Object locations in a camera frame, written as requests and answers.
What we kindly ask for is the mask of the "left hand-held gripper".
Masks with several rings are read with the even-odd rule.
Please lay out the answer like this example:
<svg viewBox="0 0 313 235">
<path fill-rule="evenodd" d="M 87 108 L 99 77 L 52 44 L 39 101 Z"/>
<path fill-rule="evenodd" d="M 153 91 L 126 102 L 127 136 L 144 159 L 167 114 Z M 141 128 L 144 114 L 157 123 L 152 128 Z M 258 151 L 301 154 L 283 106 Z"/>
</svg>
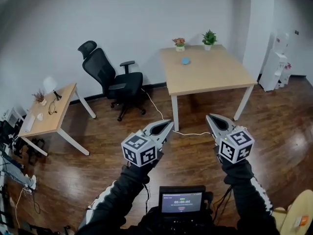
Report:
<svg viewBox="0 0 313 235">
<path fill-rule="evenodd" d="M 143 130 L 131 133 L 121 143 L 124 158 L 137 167 L 155 161 L 173 127 L 173 121 L 159 120 L 148 124 Z"/>
</svg>

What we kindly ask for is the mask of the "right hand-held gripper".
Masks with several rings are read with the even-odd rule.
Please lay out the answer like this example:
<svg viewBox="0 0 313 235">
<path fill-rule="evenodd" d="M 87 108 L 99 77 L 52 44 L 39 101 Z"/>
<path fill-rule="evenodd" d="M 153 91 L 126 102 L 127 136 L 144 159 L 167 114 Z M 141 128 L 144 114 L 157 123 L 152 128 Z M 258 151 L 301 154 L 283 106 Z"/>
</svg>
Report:
<svg viewBox="0 0 313 235">
<path fill-rule="evenodd" d="M 225 159 L 236 164 L 250 155 L 255 139 L 245 127 L 235 126 L 231 119 L 218 114 L 208 114 L 205 120 L 215 140 L 215 151 L 221 163 Z"/>
</svg>

